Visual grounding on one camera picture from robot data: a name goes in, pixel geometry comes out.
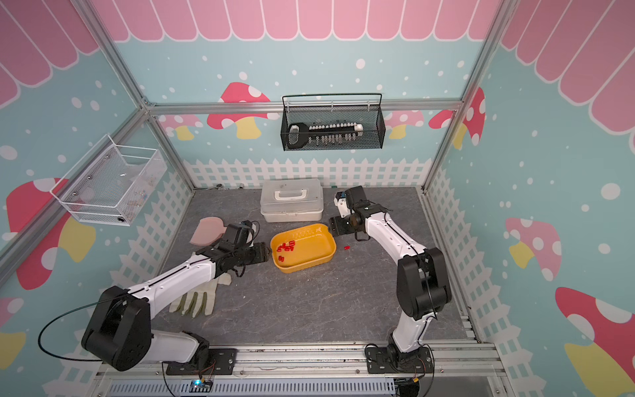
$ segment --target white glove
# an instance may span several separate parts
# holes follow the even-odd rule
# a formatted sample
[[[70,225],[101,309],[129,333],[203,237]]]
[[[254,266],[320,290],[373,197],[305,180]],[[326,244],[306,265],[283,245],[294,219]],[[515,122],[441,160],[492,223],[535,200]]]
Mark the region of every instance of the white glove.
[[[192,313],[195,318],[201,312],[205,312],[209,316],[214,310],[214,301],[216,300],[216,287],[218,284],[230,285],[232,278],[229,274],[223,273],[219,277],[197,286],[185,295],[170,304],[170,313],[181,311],[181,314]]]

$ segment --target white wire basket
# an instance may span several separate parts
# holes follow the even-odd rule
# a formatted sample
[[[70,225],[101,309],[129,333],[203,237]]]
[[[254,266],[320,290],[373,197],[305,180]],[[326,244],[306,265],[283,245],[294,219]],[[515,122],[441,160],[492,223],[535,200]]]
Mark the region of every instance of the white wire basket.
[[[88,156],[94,160],[82,170]],[[105,135],[50,193],[80,222],[130,226],[167,169],[158,149],[116,145]]]

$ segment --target orange tray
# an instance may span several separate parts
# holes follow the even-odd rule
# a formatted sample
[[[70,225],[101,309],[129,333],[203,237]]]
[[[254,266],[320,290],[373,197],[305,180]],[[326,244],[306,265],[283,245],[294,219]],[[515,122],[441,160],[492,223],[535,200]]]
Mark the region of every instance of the orange tray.
[[[277,249],[283,243],[286,246],[294,241],[293,251],[281,252]],[[328,262],[335,254],[335,240],[324,224],[299,227],[279,233],[271,239],[271,250],[274,263],[284,273],[293,273],[308,267]]]

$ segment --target black wire basket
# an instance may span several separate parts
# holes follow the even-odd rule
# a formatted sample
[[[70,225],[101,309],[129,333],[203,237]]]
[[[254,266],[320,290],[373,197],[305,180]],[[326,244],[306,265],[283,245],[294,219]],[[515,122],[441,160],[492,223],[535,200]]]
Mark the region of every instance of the black wire basket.
[[[280,136],[286,151],[384,146],[380,93],[287,95],[282,101]]]

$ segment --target pink sponge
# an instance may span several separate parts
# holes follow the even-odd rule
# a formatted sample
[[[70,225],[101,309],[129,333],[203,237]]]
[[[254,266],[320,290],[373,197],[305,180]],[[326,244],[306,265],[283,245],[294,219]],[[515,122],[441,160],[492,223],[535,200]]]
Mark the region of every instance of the pink sponge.
[[[221,237],[226,229],[221,218],[203,218],[199,221],[190,243],[198,246],[210,245]]]

